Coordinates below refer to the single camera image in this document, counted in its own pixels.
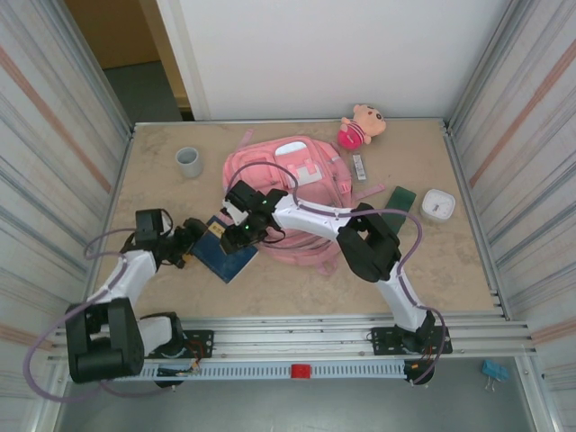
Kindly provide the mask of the dark blue book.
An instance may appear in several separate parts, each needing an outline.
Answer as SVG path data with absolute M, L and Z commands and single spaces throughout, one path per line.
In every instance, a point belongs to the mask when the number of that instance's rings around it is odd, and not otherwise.
M 224 230 L 227 228 L 226 223 L 217 216 L 212 216 L 207 224 L 210 221 L 221 221 Z M 222 250 L 220 240 L 213 235 L 204 236 L 194 244 L 192 252 L 194 257 L 228 284 L 254 259 L 258 250 L 250 246 L 228 255 Z

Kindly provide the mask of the pink backpack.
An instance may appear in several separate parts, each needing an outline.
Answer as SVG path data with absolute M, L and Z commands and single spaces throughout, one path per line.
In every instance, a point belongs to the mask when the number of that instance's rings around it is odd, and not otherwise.
M 267 194 L 272 189 L 296 193 L 312 203 L 332 207 L 356 207 L 362 199 L 384 189 L 383 184 L 353 190 L 353 174 L 331 144 L 307 136 L 292 136 L 248 144 L 249 131 L 223 166 L 223 186 L 242 180 Z M 259 245 L 273 259 L 289 265 L 314 266 L 331 275 L 337 269 L 337 243 L 312 234 L 271 229 L 268 241 Z

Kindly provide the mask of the grey plastic cup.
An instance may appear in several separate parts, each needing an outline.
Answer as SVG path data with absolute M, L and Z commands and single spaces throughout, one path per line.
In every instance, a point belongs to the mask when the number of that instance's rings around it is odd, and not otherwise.
M 203 160 L 196 148 L 180 148 L 175 154 L 175 161 L 186 178 L 196 178 L 203 172 Z

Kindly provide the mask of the pink plush doll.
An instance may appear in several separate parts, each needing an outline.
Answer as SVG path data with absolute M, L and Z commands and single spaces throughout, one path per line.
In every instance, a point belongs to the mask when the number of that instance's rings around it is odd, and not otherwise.
M 368 145 L 374 137 L 386 129 L 386 121 L 376 108 L 368 104 L 357 104 L 353 117 L 343 117 L 337 135 L 337 144 L 347 150 L 359 149 Z

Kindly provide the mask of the white square clock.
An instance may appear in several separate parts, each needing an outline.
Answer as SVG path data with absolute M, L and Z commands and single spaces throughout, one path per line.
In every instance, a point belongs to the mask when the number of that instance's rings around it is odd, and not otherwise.
M 455 210 L 456 200 L 447 192 L 430 189 L 420 205 L 420 214 L 430 221 L 446 222 Z

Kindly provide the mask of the blue binder clip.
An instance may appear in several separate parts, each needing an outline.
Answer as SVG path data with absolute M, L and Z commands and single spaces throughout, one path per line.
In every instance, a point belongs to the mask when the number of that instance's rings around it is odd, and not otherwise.
M 491 360 L 484 360 L 481 372 L 487 377 L 486 390 L 495 391 L 495 383 L 505 383 L 509 379 L 508 369 Z

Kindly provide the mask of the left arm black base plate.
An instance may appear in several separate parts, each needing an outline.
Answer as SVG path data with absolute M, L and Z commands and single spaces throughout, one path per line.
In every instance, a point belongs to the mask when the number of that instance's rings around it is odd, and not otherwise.
M 184 342 L 179 350 L 170 354 L 165 348 L 157 348 L 146 359 L 204 359 L 212 357 L 214 332 L 212 330 L 185 330 Z

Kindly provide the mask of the aluminium table frame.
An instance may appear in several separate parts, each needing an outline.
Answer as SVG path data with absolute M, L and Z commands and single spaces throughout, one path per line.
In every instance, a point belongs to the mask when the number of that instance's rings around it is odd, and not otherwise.
M 136 127 L 121 189 L 112 212 L 119 248 L 139 209 L 163 207 L 176 222 L 209 219 L 221 205 L 221 169 L 246 132 L 259 142 L 291 135 L 330 140 L 336 124 L 322 122 L 141 123 Z M 176 152 L 199 151 L 202 174 L 184 177 Z M 368 184 L 386 190 L 370 198 L 382 207 L 396 186 L 418 195 L 439 188 L 457 194 L 459 183 L 437 120 L 390 121 L 363 152 Z M 406 265 L 418 297 L 442 311 L 457 357 L 533 356 L 527 325 L 509 319 L 486 279 L 464 204 L 445 223 L 424 222 L 424 238 Z M 388 326 L 388 306 L 377 289 L 355 278 L 345 263 L 332 275 L 284 265 L 266 254 L 231 283 L 196 260 L 184 269 L 163 267 L 139 297 L 138 315 L 174 311 L 191 329 L 215 333 L 223 359 L 353 358 L 372 352 L 373 327 Z

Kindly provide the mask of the white door frame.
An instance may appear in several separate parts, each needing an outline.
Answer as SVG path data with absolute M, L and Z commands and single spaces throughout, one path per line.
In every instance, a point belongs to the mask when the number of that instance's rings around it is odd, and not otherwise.
M 190 32 L 180 0 L 156 0 L 194 118 L 212 120 Z

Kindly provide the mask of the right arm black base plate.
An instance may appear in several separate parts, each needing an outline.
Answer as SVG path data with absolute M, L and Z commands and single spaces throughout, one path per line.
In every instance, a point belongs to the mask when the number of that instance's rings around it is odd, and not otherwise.
M 375 356 L 452 354 L 453 346 L 448 329 L 441 326 L 410 332 L 398 326 L 372 328 L 368 340 L 372 343 Z

